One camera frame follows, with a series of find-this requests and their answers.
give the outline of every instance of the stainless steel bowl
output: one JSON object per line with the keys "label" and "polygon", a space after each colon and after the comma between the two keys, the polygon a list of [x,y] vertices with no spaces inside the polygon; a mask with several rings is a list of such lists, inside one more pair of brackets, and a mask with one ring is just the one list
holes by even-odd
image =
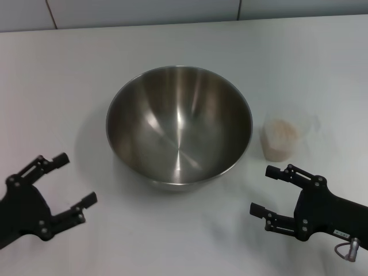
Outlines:
{"label": "stainless steel bowl", "polygon": [[118,92],[106,131],[130,168],[155,186],[187,190],[234,166],[250,142],[252,115],[223,77],[168,66],[135,77]]}

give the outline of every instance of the white tabletop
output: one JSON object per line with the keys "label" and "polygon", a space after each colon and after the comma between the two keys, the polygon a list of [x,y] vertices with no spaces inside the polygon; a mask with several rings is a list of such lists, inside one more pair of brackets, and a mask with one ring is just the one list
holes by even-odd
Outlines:
{"label": "white tabletop", "polygon": [[[367,251],[345,262],[334,253],[342,240],[266,232],[249,207],[292,216],[300,192],[264,175],[257,128],[276,100],[304,105],[320,124],[276,166],[321,174],[336,195],[368,205],[367,28],[368,16],[345,16],[0,34],[0,175],[66,152],[71,164],[36,183],[52,213],[91,191],[99,199],[87,223],[1,250],[1,275],[366,275]],[[127,81],[175,64],[232,82],[255,131],[228,173],[163,194],[113,156],[105,117]]]}

